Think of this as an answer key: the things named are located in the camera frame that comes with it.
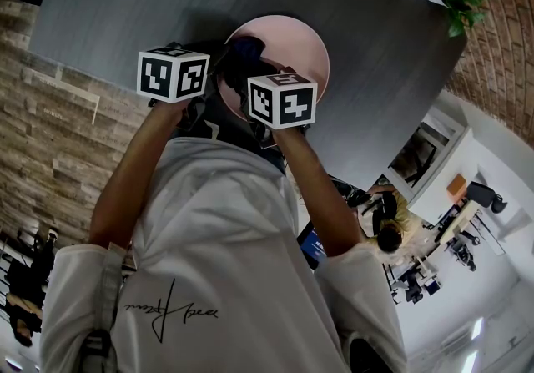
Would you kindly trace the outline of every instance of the blue object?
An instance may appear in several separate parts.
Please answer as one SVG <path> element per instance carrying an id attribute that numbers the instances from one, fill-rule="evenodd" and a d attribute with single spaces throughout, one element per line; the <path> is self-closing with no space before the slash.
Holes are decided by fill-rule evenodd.
<path id="1" fill-rule="evenodd" d="M 326 258 L 325 249 L 314 229 L 308 234 L 304 242 L 300 245 L 300 248 L 318 262 Z"/>

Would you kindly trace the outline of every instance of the person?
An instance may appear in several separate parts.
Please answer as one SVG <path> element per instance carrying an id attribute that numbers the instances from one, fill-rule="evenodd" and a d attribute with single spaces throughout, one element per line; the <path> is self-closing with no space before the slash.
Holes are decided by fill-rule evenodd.
<path id="1" fill-rule="evenodd" d="M 395 253 L 415 233 L 421 221 L 408 210 L 405 198 L 392 184 L 373 186 L 368 194 L 382 194 L 382 206 L 373 213 L 373 233 L 368 239 L 385 253 Z"/>
<path id="2" fill-rule="evenodd" d="M 21 265 L 19 273 L 10 276 L 4 309 L 9 315 L 15 339 L 26 347 L 32 346 L 33 333 L 41 332 L 44 298 L 42 285 L 53 267 L 53 248 L 57 239 L 57 231 L 49 230 L 48 240 L 43 249 L 35 254 L 29 270 L 26 271 L 28 267 Z"/>
<path id="3" fill-rule="evenodd" d="M 73 370 L 107 249 L 130 241 L 137 271 L 110 332 L 120 371 L 347 372 L 363 355 L 406 371 L 381 265 L 302 133 L 274 138 L 329 256 L 315 275 L 296 243 L 288 179 L 231 144 L 168 141 L 186 105 L 154 106 L 98 199 L 89 244 L 56 254 L 42 371 Z"/>

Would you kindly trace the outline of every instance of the sleeve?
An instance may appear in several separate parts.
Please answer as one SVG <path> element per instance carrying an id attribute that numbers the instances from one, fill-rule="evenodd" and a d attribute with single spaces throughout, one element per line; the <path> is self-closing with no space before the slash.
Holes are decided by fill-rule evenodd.
<path id="1" fill-rule="evenodd" d="M 405 197 L 403 197 L 397 189 L 395 189 L 392 194 L 395 197 L 397 209 L 408 210 L 408 201 L 406 201 Z"/>
<path id="2" fill-rule="evenodd" d="M 328 258 L 315 271 L 340 336 L 345 358 L 350 344 L 364 339 L 391 371 L 406 372 L 401 327 L 384 270 L 372 248 L 358 244 Z"/>
<path id="3" fill-rule="evenodd" d="M 56 254 L 43 306 L 41 371 L 72 371 L 93 330 L 95 297 L 107 250 L 76 245 Z"/>

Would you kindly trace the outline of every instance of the white t-shirt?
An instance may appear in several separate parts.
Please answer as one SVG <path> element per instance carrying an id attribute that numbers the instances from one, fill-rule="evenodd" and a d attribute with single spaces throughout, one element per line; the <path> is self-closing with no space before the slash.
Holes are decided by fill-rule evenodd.
<path id="1" fill-rule="evenodd" d="M 406 371 L 398 319 L 374 255 L 356 246 L 312 274 L 296 201 L 267 161 L 207 139 L 174 139 L 133 234 L 138 271 L 118 298 L 121 371 L 347 372 L 365 338 Z M 42 371 L 71 371 L 93 328 L 106 250 L 59 250 L 46 300 Z"/>

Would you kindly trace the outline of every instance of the black signature print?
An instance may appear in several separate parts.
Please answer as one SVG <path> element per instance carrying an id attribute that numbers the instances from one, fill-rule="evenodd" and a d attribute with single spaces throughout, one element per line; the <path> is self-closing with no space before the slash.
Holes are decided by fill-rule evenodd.
<path id="1" fill-rule="evenodd" d="M 202 315 L 202 316 L 211 316 L 214 318 L 219 318 L 217 316 L 218 310 L 201 310 L 201 309 L 194 309 L 194 302 L 188 303 L 187 305 L 180 306 L 179 308 L 176 308 L 174 310 L 169 309 L 169 302 L 170 302 L 170 296 L 173 294 L 173 287 L 174 282 L 176 280 L 173 280 L 173 283 L 170 285 L 169 295 L 167 296 L 167 302 L 165 303 L 165 307 L 163 308 L 161 306 L 161 299 L 158 300 L 157 306 L 152 305 L 125 305 L 124 309 L 135 309 L 135 310 L 142 310 L 145 314 L 159 314 L 157 317 L 154 318 L 152 321 L 152 330 L 154 331 L 154 334 L 156 334 L 156 337 L 159 340 L 159 343 L 163 343 L 164 341 L 164 330 L 165 330 L 165 320 L 167 320 L 167 316 L 174 314 L 175 312 L 183 311 L 184 317 L 183 322 L 184 324 L 187 324 L 187 320 L 193 316 L 196 315 Z M 159 329 L 159 332 L 156 330 L 156 323 L 160 320 L 161 327 Z"/>

